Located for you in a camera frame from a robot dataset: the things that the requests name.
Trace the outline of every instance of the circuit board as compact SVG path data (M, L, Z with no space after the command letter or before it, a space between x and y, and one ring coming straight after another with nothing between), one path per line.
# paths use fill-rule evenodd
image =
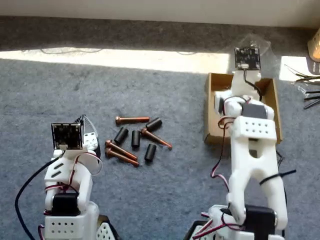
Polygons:
M82 131L80 123L51 123L54 149L81 150Z
M247 70L260 70L260 50L257 47L236 47L234 61L237 70L243 70L242 64L248 64Z

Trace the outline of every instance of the screw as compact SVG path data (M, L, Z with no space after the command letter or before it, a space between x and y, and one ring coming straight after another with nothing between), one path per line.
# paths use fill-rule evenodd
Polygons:
M153 133L149 132L146 127L142 128L140 132L141 132L142 136L148 136L148 137L152 138L153 140L161 143L162 145L166 145L170 150L172 149L172 144L162 140L160 137L158 137L158 136L154 135Z
M106 153L106 155L107 155L108 157L117 157L117 158L119 158L119 159L121 159L121 160L123 160L123 161L125 161L125 162L127 162L127 163L129 163L129 164L132 164L132 165L135 166L135 167L139 167L139 162L134 161L134 160L132 160L132 159L126 157L126 156L123 156L123 155L121 155L120 153L117 153L117 152L115 152L115 151L112 151L110 147L108 147L108 148L105 150L105 153Z
M115 117L115 124L126 124L126 123L146 123L150 121L148 116L138 116L138 117Z
M122 147L119 147L119 146L115 145L111 140L105 141L105 146L107 148L111 148L111 149L117 150L118 152L122 153L123 155L127 156L128 158L131 158L134 161L138 160L136 155L133 155L131 152L128 152L128 151L124 150Z

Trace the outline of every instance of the cardboard box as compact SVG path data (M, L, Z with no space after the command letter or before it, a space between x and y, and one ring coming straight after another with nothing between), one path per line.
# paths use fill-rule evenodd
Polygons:
M204 101L204 142L206 144L220 144L223 141L223 130L218 127L220 116L215 112L215 91L224 91L231 87L233 75L209 73L205 82ZM281 120L279 114L278 94L276 82L271 78L262 78L256 85L262 92L262 102L274 110L277 144L283 140ZM225 143L230 143L228 131L225 133Z

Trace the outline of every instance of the black cylinder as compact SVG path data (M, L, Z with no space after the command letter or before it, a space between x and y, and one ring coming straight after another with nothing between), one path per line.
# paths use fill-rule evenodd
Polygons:
M117 145L120 145L124 142L124 140L126 139L126 137L128 136L129 130L122 127L120 128L120 131L118 132L118 134L115 136L114 138L114 142Z
M152 162L152 160L155 157L156 149L157 149L156 145L149 144L144 156L144 160L146 160L147 162Z
M140 147L140 131L138 130L132 131L131 147L134 149Z
M159 117L153 119L151 122L148 122L145 127L149 132L157 130L162 125L162 121Z

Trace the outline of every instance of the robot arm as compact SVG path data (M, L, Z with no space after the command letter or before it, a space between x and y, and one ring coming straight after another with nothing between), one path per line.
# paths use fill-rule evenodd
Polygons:
M44 236L40 237L43 240L119 239L108 218L98 221L99 208L90 201L92 173L101 170L102 162L97 156L100 149L94 126L86 128L84 124L82 136L80 121L91 124L84 118L83 115L77 119L78 123L52 124L53 158L61 155L62 150L65 152L48 167L44 178L46 217Z
M261 79L259 50L236 48L235 62L237 71L231 88L216 91L214 103L219 115L234 119L228 125L231 143L228 205L212 206L208 211L209 222L194 231L192 238L214 233L215 240L284 240L275 235L276 229L283 230L288 223L284 184L277 164L275 113L260 101L260 91L253 87ZM250 178L260 182L268 207L245 204L244 192Z

